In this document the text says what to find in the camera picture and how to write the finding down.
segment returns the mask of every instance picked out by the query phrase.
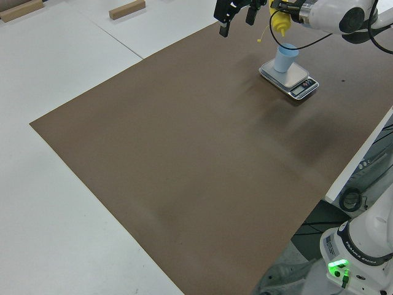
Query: green indicator light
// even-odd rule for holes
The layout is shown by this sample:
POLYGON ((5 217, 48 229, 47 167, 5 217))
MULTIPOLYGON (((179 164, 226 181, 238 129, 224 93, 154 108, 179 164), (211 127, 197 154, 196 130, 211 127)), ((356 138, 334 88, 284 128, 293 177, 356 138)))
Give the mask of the green indicator light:
POLYGON ((338 260, 338 261, 331 262, 327 266, 329 266, 329 268, 331 268, 331 267, 346 266, 346 265, 348 265, 348 260, 341 259, 341 260, 338 260))

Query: plastic cup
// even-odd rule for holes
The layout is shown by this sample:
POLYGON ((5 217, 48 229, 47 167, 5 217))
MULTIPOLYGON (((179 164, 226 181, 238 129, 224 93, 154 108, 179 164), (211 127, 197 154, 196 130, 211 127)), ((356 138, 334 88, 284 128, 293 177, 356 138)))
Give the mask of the plastic cup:
MULTIPOLYGON (((292 44, 285 43, 283 46, 288 48, 296 48, 292 44)), ((286 73, 291 64, 294 63, 296 57, 299 55, 299 50, 289 50, 281 46, 277 48, 276 59, 274 61, 274 69, 280 73, 286 73)))

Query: brown mat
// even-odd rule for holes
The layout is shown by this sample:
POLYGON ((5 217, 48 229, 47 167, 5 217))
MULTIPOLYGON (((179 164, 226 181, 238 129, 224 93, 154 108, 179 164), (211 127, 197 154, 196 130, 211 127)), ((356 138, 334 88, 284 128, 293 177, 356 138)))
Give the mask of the brown mat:
POLYGON ((32 123, 186 295, 249 294, 392 105, 392 57, 339 36, 301 52, 321 87, 292 104, 244 13, 32 123))

